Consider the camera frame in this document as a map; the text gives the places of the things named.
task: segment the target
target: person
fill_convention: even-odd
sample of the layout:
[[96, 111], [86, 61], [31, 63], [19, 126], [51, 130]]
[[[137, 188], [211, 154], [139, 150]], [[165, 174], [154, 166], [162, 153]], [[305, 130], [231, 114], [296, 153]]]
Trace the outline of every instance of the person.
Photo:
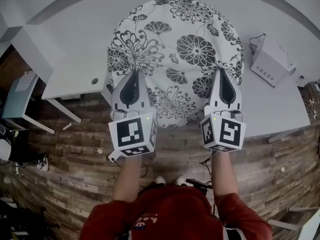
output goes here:
[[271, 227], [238, 196], [228, 152], [212, 158], [212, 189], [219, 219], [194, 186], [159, 184], [139, 193], [142, 156], [125, 158], [113, 188], [113, 201], [93, 208], [80, 240], [271, 240]]

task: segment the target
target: table leg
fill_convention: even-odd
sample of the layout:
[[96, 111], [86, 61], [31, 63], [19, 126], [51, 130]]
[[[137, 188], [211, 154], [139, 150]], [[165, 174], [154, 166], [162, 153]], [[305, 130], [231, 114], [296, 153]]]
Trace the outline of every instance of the table leg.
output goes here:
[[288, 210], [289, 212], [316, 212], [318, 211], [320, 208], [319, 207], [290, 207]]
[[45, 130], [47, 131], [48, 133], [51, 133], [51, 134], [55, 134], [55, 131], [52, 130], [51, 128], [49, 127], [46, 127], [45, 125], [43, 125], [42, 123], [39, 123], [37, 122], [36, 120], [32, 119], [31, 117], [27, 116], [26, 114], [24, 114], [22, 116], [22, 118], [26, 121], [28, 121], [29, 123], [35, 125], [35, 126], [38, 126], [39, 128], [41, 128], [42, 130]]
[[272, 143], [272, 142], [275, 142], [293, 132], [295, 132], [297, 129], [293, 129], [293, 130], [285, 130], [285, 131], [282, 131], [282, 132], [279, 132], [277, 133], [276, 135], [274, 135], [273, 137], [269, 138], [268, 141], [269, 143]]
[[17, 124], [16, 122], [10, 120], [10, 119], [4, 119], [6, 120], [9, 124], [13, 125], [14, 127], [17, 127], [20, 130], [26, 130], [26, 128], [20, 126], [19, 124]]
[[106, 100], [106, 102], [108, 102], [108, 104], [110, 105], [110, 107], [112, 107], [112, 94], [111, 94], [111, 92], [108, 90], [108, 88], [104, 88], [104, 90], [101, 92], [101, 95], [104, 97], [104, 99]]
[[76, 121], [77, 123], [81, 123], [81, 118], [77, 117], [74, 113], [72, 113], [70, 110], [66, 109], [63, 105], [61, 105], [58, 101], [53, 99], [47, 99], [48, 102], [50, 102], [52, 105], [54, 105], [58, 110], [66, 114], [68, 117]]
[[280, 227], [283, 229], [287, 229], [287, 230], [294, 230], [294, 231], [298, 231], [301, 227], [299, 225], [294, 225], [291, 223], [286, 223], [286, 222], [282, 222], [282, 221], [278, 221], [278, 220], [274, 220], [274, 219], [269, 219], [268, 223], [270, 225], [276, 226], [276, 227]]

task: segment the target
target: round cushion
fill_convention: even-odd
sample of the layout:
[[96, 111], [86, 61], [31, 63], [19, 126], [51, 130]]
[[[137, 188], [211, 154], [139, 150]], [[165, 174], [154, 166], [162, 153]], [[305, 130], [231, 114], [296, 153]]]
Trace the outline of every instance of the round cushion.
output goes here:
[[229, 20], [194, 0], [152, 0], [129, 12], [115, 28], [107, 51], [112, 87], [142, 70], [160, 127], [199, 120], [211, 78], [225, 69], [240, 85], [244, 51]]

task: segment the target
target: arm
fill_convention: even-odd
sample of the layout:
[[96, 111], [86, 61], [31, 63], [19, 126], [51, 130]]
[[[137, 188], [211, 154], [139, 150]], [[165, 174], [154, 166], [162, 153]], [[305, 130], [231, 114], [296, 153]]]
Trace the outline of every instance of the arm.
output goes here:
[[142, 156], [127, 157], [113, 187], [113, 201], [95, 206], [84, 223], [80, 240], [114, 240], [132, 225], [132, 204], [139, 191]]
[[139, 192], [142, 156], [127, 157], [113, 187], [112, 199], [125, 202], [136, 200]]
[[238, 194], [237, 177], [228, 152], [218, 152], [211, 161], [212, 189], [218, 207], [228, 194]]
[[238, 196], [237, 177], [228, 152], [219, 152], [212, 159], [212, 189], [224, 225], [242, 230], [247, 240], [272, 239], [269, 224]]

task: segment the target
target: red shirt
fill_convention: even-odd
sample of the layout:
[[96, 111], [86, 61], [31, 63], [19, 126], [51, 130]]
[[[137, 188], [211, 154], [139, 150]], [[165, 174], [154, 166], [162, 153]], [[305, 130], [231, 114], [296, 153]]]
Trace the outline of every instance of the red shirt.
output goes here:
[[222, 240], [223, 224], [242, 230], [247, 240], [271, 240], [271, 227], [235, 193], [211, 212], [195, 187], [166, 186], [146, 191], [135, 202], [97, 205], [83, 225], [80, 240], [114, 240], [129, 230], [133, 240]]

